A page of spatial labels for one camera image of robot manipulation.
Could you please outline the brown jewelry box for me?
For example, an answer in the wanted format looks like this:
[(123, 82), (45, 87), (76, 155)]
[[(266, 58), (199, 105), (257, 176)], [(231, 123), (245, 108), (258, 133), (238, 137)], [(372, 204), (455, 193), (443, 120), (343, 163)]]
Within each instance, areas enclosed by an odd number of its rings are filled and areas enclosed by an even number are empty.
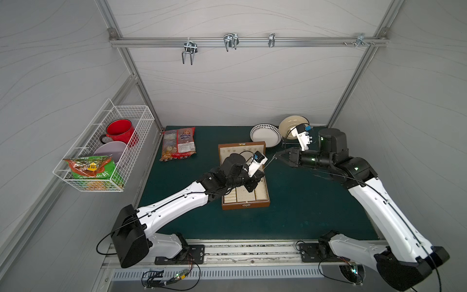
[(266, 208), (270, 206), (264, 166), (266, 143), (247, 142), (220, 144), (220, 162), (229, 160), (228, 166), (236, 168), (227, 183), (227, 194), (222, 199), (223, 210)]

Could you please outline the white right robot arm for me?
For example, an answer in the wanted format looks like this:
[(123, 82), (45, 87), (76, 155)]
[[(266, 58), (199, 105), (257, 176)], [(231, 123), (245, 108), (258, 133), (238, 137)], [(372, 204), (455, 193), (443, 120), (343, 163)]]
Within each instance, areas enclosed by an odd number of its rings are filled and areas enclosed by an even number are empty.
[(311, 150), (310, 126), (299, 124), (287, 135), (298, 141), (276, 154), (290, 167), (311, 169), (339, 182), (365, 209), (386, 240), (385, 244), (356, 240), (337, 231), (319, 238), (317, 253), (326, 259), (341, 257), (375, 270), (392, 288), (404, 292), (427, 279), (446, 263), (450, 255), (421, 235), (386, 192), (373, 167), (363, 158), (352, 157), (346, 134), (336, 128), (319, 131), (319, 148)]

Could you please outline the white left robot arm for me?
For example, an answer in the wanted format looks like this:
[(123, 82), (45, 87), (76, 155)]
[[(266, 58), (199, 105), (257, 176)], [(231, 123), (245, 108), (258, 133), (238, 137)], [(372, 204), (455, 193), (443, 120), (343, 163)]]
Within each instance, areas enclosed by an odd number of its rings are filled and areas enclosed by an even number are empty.
[(255, 152), (251, 159), (232, 153), (219, 167), (204, 173), (185, 189), (148, 206), (122, 208), (110, 232), (121, 268), (138, 264), (151, 250), (166, 259), (180, 256), (188, 247), (183, 236), (158, 231), (181, 215), (227, 195), (234, 188), (254, 191), (265, 176), (261, 167), (267, 160), (260, 152)]

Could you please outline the cream speckled plate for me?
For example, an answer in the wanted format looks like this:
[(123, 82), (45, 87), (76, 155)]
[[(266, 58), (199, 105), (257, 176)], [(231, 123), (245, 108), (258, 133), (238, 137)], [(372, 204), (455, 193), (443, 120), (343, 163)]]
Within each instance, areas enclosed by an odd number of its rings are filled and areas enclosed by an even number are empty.
[(296, 140), (297, 138), (291, 133), (292, 128), (300, 124), (308, 125), (309, 123), (308, 119), (303, 116), (292, 115), (282, 120), (278, 129), (284, 139)]

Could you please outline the white bowl diamond pattern rim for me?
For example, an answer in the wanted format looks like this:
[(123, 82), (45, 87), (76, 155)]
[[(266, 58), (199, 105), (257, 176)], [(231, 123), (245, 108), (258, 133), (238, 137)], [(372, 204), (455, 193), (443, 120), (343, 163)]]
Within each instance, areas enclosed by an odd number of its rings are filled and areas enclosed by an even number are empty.
[(255, 125), (250, 131), (252, 142), (264, 142), (266, 148), (278, 146), (282, 141), (282, 135), (279, 129), (271, 124)]

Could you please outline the red snack bag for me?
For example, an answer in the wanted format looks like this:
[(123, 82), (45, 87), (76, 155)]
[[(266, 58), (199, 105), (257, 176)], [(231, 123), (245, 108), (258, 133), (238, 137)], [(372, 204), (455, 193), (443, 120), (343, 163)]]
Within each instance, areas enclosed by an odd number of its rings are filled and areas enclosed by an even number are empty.
[(165, 131), (160, 161), (186, 159), (194, 155), (197, 152), (194, 141), (195, 129), (190, 127)]

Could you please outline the red enamel mug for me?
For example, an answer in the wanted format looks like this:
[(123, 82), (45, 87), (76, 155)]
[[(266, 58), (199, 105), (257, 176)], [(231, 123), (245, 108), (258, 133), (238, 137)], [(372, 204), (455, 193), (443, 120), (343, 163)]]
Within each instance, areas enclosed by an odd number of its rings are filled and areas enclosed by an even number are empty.
[(106, 127), (104, 134), (100, 135), (99, 141), (102, 144), (106, 144), (106, 138), (112, 141), (123, 142), (129, 147), (134, 147), (139, 143), (139, 135), (132, 121), (128, 119), (112, 121)]

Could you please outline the white plate in basket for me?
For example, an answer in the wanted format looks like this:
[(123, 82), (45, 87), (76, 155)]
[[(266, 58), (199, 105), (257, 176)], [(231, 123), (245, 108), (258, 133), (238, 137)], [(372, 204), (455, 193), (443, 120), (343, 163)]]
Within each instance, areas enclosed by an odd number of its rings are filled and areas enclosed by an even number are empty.
[(113, 141), (99, 147), (94, 153), (94, 156), (111, 156), (117, 164), (126, 149), (126, 143)]

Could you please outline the green snack bag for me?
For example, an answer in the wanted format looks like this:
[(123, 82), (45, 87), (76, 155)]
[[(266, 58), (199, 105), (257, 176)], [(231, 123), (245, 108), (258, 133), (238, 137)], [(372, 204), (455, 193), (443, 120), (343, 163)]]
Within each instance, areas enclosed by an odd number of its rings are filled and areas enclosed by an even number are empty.
[(120, 192), (125, 181), (111, 155), (63, 159), (70, 173), (66, 179), (81, 191)]

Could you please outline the metal double hook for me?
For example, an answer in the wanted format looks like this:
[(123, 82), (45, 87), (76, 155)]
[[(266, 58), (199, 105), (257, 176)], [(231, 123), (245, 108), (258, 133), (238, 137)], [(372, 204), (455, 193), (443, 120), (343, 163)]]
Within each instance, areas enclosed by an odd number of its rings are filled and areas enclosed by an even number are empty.
[(184, 50), (182, 51), (182, 63), (186, 63), (187, 57), (190, 59), (190, 64), (193, 65), (195, 54), (198, 52), (198, 45), (191, 40), (184, 43)]

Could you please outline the metal loop hook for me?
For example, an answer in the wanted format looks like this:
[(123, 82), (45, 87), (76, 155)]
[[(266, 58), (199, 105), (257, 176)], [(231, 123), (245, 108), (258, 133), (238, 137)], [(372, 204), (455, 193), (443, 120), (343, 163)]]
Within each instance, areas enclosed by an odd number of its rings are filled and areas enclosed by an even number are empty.
[(226, 48), (227, 52), (230, 50), (230, 48), (232, 48), (234, 50), (237, 50), (237, 47), (238, 47), (238, 45), (240, 43), (238, 34), (236, 34), (236, 33), (226, 34), (223, 37), (223, 41), (224, 41), (225, 48)]

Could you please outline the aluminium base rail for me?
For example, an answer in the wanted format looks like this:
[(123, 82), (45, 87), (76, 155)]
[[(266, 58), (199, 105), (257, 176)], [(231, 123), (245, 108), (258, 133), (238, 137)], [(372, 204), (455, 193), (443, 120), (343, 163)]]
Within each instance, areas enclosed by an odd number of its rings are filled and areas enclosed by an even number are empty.
[[(303, 263), (295, 249), (297, 240), (189, 240), (189, 245), (204, 245), (204, 263), (188, 265), (155, 265), (156, 253), (150, 252), (138, 264), (121, 268), (116, 255), (106, 256), (100, 268), (106, 281), (138, 281), (143, 272), (165, 270), (164, 279), (176, 272), (191, 269), (188, 280), (201, 279), (298, 279), (323, 277), (316, 263)], [(374, 270), (370, 260), (341, 256), (358, 265), (364, 276), (367, 270)], [(321, 264), (321, 269), (337, 268), (344, 264), (331, 262)]]

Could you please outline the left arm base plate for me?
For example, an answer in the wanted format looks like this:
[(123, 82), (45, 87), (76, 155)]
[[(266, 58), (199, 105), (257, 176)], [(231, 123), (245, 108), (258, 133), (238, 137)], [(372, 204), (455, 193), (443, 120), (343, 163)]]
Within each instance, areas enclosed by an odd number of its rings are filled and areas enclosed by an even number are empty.
[(181, 252), (174, 258), (168, 259), (166, 257), (156, 257), (154, 260), (155, 265), (188, 265), (204, 263), (205, 246), (204, 245), (189, 245), (183, 247)]

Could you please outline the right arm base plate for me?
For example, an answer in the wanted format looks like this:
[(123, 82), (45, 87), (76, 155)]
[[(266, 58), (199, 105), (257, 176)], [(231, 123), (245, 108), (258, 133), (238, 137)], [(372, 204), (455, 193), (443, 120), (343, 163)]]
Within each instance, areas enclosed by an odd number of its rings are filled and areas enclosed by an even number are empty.
[(330, 247), (324, 243), (305, 243), (304, 241), (297, 241), (295, 249), (299, 252), (301, 261), (303, 263), (316, 263), (319, 262), (338, 262), (339, 259), (333, 254)]

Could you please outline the aluminium horizontal rail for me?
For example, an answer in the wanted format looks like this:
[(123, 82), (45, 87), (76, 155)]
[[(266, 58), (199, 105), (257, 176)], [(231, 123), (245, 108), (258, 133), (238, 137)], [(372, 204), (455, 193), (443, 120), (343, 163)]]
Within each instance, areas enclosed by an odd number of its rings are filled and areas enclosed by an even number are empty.
[[(239, 37), (237, 48), (268, 47), (268, 37)], [(346, 47), (342, 43), (352, 42), (357, 36), (352, 37), (278, 37), (276, 36), (275, 46), (279, 47)], [(377, 38), (365, 36), (368, 41), (374, 41), (376, 47), (384, 47), (390, 43), (388, 38)], [(225, 47), (223, 37), (216, 38), (120, 38), (110, 40), (115, 48), (178, 48), (184, 47), (188, 40), (193, 41), (201, 48)]]

